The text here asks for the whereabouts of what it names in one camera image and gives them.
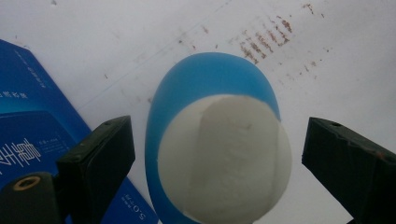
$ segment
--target blue box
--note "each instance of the blue box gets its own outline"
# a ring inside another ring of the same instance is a hole
[[[35,56],[0,40],[0,188],[42,171],[57,174],[55,161],[91,130]],[[158,223],[128,178],[102,223]]]

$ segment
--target brown smudge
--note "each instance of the brown smudge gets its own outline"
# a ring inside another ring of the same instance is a hole
[[[288,42],[289,42],[289,40],[288,40],[288,38],[286,37],[285,33],[281,32],[280,30],[277,30],[277,31],[280,33],[280,35],[282,35],[282,38],[284,39],[284,41],[283,41],[283,44],[282,44],[282,45],[284,45],[284,44],[288,43]]]
[[[245,36],[247,37],[247,38],[246,38],[246,41],[250,44],[250,46],[251,46],[257,53],[259,53],[259,54],[262,56],[263,59],[265,59],[265,58],[267,57],[267,55],[266,55],[264,52],[262,52],[262,50],[259,48],[259,46],[257,46],[256,43],[253,42],[253,40],[251,39],[251,37],[248,35],[248,31],[247,31],[247,30],[245,30],[245,32],[243,33],[243,35],[245,35]]]
[[[274,33],[272,33],[272,31],[267,30],[267,33],[268,33],[269,36],[271,36],[271,39],[272,39],[274,42],[277,43],[278,46],[281,47],[281,46],[283,45],[282,43],[277,42],[276,36],[274,35]]]
[[[257,39],[260,41],[260,43],[265,46],[267,49],[270,50],[271,53],[273,53],[274,51],[271,49],[271,46],[267,43],[267,40],[265,39],[265,37],[263,35],[261,35],[259,32],[256,33],[256,37]]]
[[[251,59],[254,64],[257,64],[259,61],[253,56],[251,51],[244,46],[245,42],[241,43],[241,50],[245,53],[245,57]]]
[[[262,56],[263,59],[265,59],[265,58],[267,57],[267,55],[264,54],[264,53],[262,52],[261,49],[259,49],[259,46],[257,46],[257,44],[255,44],[255,43],[253,43],[253,42],[250,42],[250,46],[251,46],[254,50],[256,50],[256,52],[260,53],[260,55]]]
[[[276,24],[275,21],[271,20],[270,17],[268,17],[268,21],[270,21],[272,24]]]
[[[303,5],[303,8],[309,8],[309,10],[311,10],[311,13],[312,13],[312,15],[314,15],[314,10],[312,9],[312,5],[311,4],[305,4],[305,5]]]
[[[283,26],[285,26],[286,29],[288,29],[289,33],[292,33],[290,23],[288,21],[283,20],[282,24],[283,24]]]

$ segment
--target white surface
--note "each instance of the white surface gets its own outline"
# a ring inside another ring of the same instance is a hole
[[[158,169],[166,195],[186,216],[203,223],[252,223],[288,185],[289,139],[267,104],[247,96],[210,96],[169,124]]]
[[[162,77],[196,52],[247,55],[275,90],[293,153],[285,195],[257,223],[347,223],[301,165],[306,125],[331,119],[395,152],[395,9],[394,0],[2,0],[0,38],[30,49],[92,128],[132,116],[129,177],[146,199],[146,121]]]

